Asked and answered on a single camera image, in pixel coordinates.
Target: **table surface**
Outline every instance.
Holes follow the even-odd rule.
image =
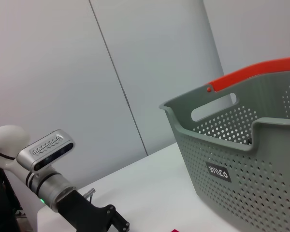
[[[92,203],[113,204],[130,232],[239,232],[196,194],[177,144],[173,144],[82,189],[96,190]],[[47,206],[38,212],[38,232],[75,232]],[[109,232],[117,232],[111,227]]]

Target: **white wall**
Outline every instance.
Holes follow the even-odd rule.
[[[149,154],[175,142],[158,106],[223,75],[202,0],[91,0]]]
[[[290,57],[290,0],[204,0],[225,74]]]
[[[146,156],[87,0],[0,0],[6,124],[22,126],[32,142],[58,128],[69,133],[76,147],[53,166],[78,187]],[[11,179],[36,228],[39,199]]]

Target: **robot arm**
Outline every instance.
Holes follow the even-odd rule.
[[[113,205],[93,206],[51,167],[75,146],[67,133],[56,130],[29,146],[28,142],[29,135],[21,127],[0,127],[0,168],[14,173],[78,232],[106,232],[111,225],[118,231],[129,231],[129,223]]]

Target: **red object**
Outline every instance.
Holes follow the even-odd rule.
[[[224,88],[232,86],[256,75],[283,71],[290,71],[290,57],[283,59],[273,59],[257,64],[252,64],[228,75],[225,75],[215,81],[212,81],[209,84],[212,85],[214,91],[220,91]]]

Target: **laundry basket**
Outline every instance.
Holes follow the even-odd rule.
[[[231,93],[233,105],[192,119]],[[290,231],[290,58],[243,68],[160,108],[204,202],[243,232]]]

